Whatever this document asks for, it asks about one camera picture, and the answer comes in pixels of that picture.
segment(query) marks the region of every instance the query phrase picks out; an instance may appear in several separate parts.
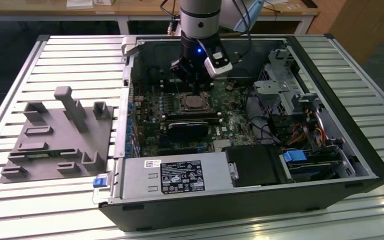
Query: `warning label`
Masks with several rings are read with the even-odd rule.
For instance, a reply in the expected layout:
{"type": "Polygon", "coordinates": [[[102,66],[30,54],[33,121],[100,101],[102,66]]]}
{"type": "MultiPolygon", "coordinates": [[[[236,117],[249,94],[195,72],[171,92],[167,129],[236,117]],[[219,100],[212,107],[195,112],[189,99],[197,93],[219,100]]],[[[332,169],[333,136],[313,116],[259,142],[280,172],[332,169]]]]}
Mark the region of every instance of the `warning label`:
{"type": "Polygon", "coordinates": [[[160,164],[163,194],[177,194],[205,190],[200,161],[181,161],[160,164]]]}

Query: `aluminum extrusion table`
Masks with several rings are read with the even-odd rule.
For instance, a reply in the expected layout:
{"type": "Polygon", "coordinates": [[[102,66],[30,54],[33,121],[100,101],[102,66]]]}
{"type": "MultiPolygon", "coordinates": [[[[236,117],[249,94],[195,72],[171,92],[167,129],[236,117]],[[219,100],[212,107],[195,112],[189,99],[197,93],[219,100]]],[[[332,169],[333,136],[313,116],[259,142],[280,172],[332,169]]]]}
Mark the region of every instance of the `aluminum extrusion table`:
{"type": "MultiPolygon", "coordinates": [[[[117,106],[125,62],[121,39],[116,35],[50,36],[36,42],[0,107],[0,172],[25,122],[26,102],[62,107],[53,89],[69,85],[84,107],[94,101],[117,106]]],[[[336,40],[321,35],[297,39],[384,160],[384,93],[336,40]]],[[[109,156],[116,118],[112,126],[109,156]]],[[[0,239],[384,239],[384,186],[324,210],[124,233],[92,203],[92,180],[0,183],[0,239]]]]}

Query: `red wire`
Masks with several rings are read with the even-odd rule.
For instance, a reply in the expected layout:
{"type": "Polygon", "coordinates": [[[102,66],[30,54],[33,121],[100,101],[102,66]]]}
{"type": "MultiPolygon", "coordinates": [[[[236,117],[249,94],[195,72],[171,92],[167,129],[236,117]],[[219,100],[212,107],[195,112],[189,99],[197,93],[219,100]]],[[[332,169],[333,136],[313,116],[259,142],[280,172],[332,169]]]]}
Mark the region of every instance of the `red wire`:
{"type": "Polygon", "coordinates": [[[297,123],[297,124],[293,126],[293,128],[292,128],[292,138],[293,138],[293,136],[295,136],[295,134],[296,134],[296,129],[297,129],[299,126],[301,126],[300,123],[297,123]]]}

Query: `metal bracket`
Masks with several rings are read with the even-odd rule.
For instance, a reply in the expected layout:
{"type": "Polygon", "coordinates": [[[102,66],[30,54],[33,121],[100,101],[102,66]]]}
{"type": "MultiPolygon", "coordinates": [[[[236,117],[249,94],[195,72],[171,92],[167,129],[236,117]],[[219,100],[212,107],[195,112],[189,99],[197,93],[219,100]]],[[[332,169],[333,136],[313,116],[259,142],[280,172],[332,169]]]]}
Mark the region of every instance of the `metal bracket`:
{"type": "Polygon", "coordinates": [[[128,56],[130,56],[130,54],[133,54],[137,51],[136,46],[137,46],[137,37],[136,36],[125,36],[122,38],[122,43],[120,46],[124,56],[128,57],[128,56]]]}
{"type": "Polygon", "coordinates": [[[307,93],[303,95],[295,94],[291,99],[291,103],[293,105],[293,111],[300,111],[303,104],[313,102],[316,98],[317,98],[317,95],[313,93],[312,94],[307,93]]]}

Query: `cable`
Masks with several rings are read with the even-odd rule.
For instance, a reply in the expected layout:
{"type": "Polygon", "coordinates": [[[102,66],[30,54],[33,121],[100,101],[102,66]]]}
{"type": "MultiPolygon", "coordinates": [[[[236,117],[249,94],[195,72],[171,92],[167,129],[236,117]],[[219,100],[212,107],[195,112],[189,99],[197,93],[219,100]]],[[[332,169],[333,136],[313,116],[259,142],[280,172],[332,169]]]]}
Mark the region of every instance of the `cable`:
{"type": "Polygon", "coordinates": [[[248,103],[248,95],[249,95],[249,93],[251,93],[251,90],[252,90],[252,88],[249,87],[248,92],[247,92],[245,102],[244,102],[245,119],[247,119],[247,121],[251,123],[251,125],[252,125],[257,130],[260,130],[260,133],[265,133],[265,134],[273,139],[273,142],[276,142],[276,143],[277,143],[279,145],[281,145],[281,146],[288,147],[288,145],[285,145],[285,144],[279,140],[279,138],[273,135],[273,133],[271,133],[269,131],[264,130],[264,129],[263,129],[264,126],[263,126],[263,127],[259,127],[259,126],[252,122],[252,120],[251,120],[249,117],[248,117],[248,113],[247,113],[247,103],[248,103]]]}
{"type": "Polygon", "coordinates": [[[167,1],[168,1],[168,0],[164,0],[164,1],[163,1],[163,3],[160,4],[159,8],[160,8],[160,10],[161,10],[168,16],[171,16],[172,18],[175,18],[175,16],[173,16],[173,11],[172,11],[172,13],[171,13],[171,12],[168,12],[168,10],[165,10],[165,8],[164,8],[164,5],[165,5],[167,1]]]}
{"type": "Polygon", "coordinates": [[[301,126],[300,123],[296,124],[296,125],[293,126],[293,128],[292,128],[292,139],[293,139],[293,136],[296,135],[296,129],[297,129],[299,126],[301,126]]]}
{"type": "Polygon", "coordinates": [[[172,12],[171,12],[173,18],[175,18],[175,15],[173,15],[173,10],[175,10],[175,9],[176,9],[176,0],[173,0],[173,4],[172,4],[172,12]]]}
{"type": "Polygon", "coordinates": [[[280,13],[280,11],[275,9],[275,5],[273,5],[271,2],[268,2],[268,1],[265,1],[265,2],[272,5],[272,8],[273,8],[273,9],[269,9],[269,8],[267,8],[267,7],[264,7],[264,8],[265,8],[265,9],[269,9],[269,10],[272,10],[272,11],[275,12],[275,20],[273,20],[273,22],[276,22],[277,13],[280,13]]]}
{"type": "Polygon", "coordinates": [[[243,1],[243,0],[240,0],[240,1],[241,1],[241,4],[243,4],[244,8],[245,8],[245,12],[247,12],[248,20],[249,20],[249,22],[247,22],[247,20],[245,20],[245,18],[244,18],[244,14],[243,14],[243,12],[241,12],[240,9],[239,9],[236,0],[232,0],[232,3],[233,3],[235,8],[236,8],[236,10],[237,10],[237,13],[239,13],[240,17],[243,18],[243,22],[244,22],[245,27],[247,27],[245,32],[243,32],[241,34],[247,33],[247,35],[248,35],[248,48],[247,48],[247,50],[244,51],[244,53],[239,55],[239,58],[241,59],[241,58],[247,55],[247,53],[249,52],[249,50],[251,50],[251,48],[252,48],[252,41],[251,41],[251,34],[249,34],[249,28],[251,28],[249,12],[248,12],[248,8],[247,8],[247,6],[245,6],[244,1],[243,1]]]}

